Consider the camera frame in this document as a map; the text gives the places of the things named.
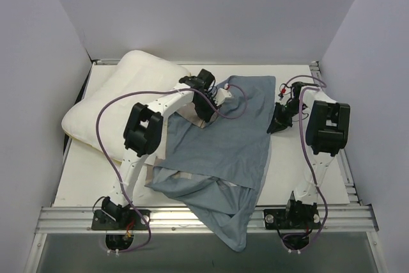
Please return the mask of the blue-grey pillowcase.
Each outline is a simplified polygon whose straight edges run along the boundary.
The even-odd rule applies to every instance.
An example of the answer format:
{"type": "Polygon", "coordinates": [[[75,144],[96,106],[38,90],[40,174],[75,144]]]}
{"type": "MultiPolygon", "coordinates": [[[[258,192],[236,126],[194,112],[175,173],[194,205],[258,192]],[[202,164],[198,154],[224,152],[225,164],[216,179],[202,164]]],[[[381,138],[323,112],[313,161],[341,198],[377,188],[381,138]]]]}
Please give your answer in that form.
{"type": "Polygon", "coordinates": [[[233,98],[201,129],[179,114],[168,120],[166,157],[147,186],[182,202],[223,243],[243,251],[247,225],[263,186],[270,152],[266,133],[275,77],[231,76],[233,98]]]}

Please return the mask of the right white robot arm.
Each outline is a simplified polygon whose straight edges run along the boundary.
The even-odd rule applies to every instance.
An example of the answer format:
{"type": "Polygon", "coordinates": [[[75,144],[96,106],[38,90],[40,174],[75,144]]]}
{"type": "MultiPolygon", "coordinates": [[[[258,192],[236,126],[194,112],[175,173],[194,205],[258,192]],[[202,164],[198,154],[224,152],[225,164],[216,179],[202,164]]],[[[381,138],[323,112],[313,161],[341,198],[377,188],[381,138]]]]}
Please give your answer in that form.
{"type": "Polygon", "coordinates": [[[320,186],[334,158],[347,144],[350,105],[331,99],[316,83],[298,81],[290,86],[284,83],[280,98],[287,88],[290,98],[285,104],[275,104],[267,132],[274,134],[292,127],[293,118],[298,116],[306,167],[304,178],[291,192],[286,208],[272,215],[280,229],[317,229],[321,224],[318,213],[320,186]]]}

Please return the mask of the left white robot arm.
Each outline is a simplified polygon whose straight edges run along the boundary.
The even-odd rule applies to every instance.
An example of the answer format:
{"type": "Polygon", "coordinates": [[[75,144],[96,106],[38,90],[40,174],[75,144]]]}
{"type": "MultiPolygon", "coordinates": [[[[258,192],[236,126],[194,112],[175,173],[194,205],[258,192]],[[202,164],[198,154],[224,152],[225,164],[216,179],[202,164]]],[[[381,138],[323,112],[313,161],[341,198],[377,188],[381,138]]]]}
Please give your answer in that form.
{"type": "Polygon", "coordinates": [[[226,99],[231,98],[229,87],[216,89],[212,85],[214,80],[209,71],[201,70],[197,76],[182,77],[170,91],[155,91],[158,97],[153,102],[133,105],[123,132],[123,160],[120,167],[114,168],[117,181],[94,214],[93,230],[124,230],[129,224],[136,224],[142,213],[132,208],[132,193],[146,160],[162,142],[167,119],[193,104],[198,118],[209,122],[226,99]]]}

